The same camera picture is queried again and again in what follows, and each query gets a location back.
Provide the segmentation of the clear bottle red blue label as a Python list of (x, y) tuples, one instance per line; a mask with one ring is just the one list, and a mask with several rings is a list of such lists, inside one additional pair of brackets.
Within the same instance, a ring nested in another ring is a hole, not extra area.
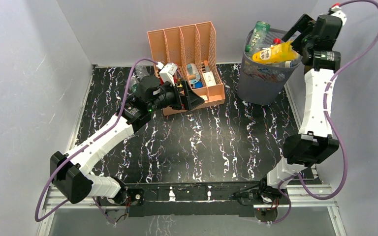
[(273, 40), (273, 44), (275, 44), (275, 45), (278, 45), (278, 44), (280, 44), (281, 43), (281, 40), (279, 39), (279, 38), (275, 38), (274, 40)]

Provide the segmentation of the yellow juice bottle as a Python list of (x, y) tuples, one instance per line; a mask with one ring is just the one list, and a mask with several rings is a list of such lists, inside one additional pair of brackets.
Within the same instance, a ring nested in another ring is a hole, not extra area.
[(284, 42), (264, 48), (252, 55), (252, 60), (261, 64), (273, 64), (296, 60), (299, 54), (293, 50), (291, 42)]

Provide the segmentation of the green tinted bottle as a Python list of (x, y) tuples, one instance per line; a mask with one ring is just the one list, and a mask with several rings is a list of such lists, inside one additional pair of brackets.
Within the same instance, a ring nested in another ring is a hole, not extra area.
[(262, 44), (270, 30), (270, 24), (257, 21), (252, 31), (252, 35), (250, 37), (249, 42), (245, 46), (245, 52), (250, 53), (256, 48), (258, 45)]

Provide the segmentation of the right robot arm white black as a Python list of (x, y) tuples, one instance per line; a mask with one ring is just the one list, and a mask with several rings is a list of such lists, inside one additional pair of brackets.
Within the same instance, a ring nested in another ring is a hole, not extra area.
[(285, 138), (280, 161), (258, 185), (235, 192), (238, 200), (273, 203), (283, 197), (292, 178), (341, 148), (330, 114), (341, 65), (341, 54), (333, 47), (346, 21), (339, 9), (316, 19), (304, 14), (279, 44), (270, 41), (270, 28), (261, 22), (251, 30), (244, 45), (238, 96), (254, 104), (271, 104), (299, 64), (305, 66), (306, 96), (302, 123), (297, 134)]

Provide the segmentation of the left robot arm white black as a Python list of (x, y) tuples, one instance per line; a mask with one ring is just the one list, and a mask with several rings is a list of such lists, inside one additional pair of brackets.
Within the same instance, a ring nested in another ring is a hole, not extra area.
[(95, 164), (146, 125), (155, 111), (167, 107), (191, 111), (204, 102), (187, 81), (162, 84), (155, 76), (144, 77), (125, 100), (124, 108), (118, 109), (102, 128), (67, 153), (57, 151), (51, 156), (52, 184), (72, 204), (87, 197), (105, 197), (113, 204), (124, 204), (128, 198), (125, 183), (116, 177), (91, 174)]

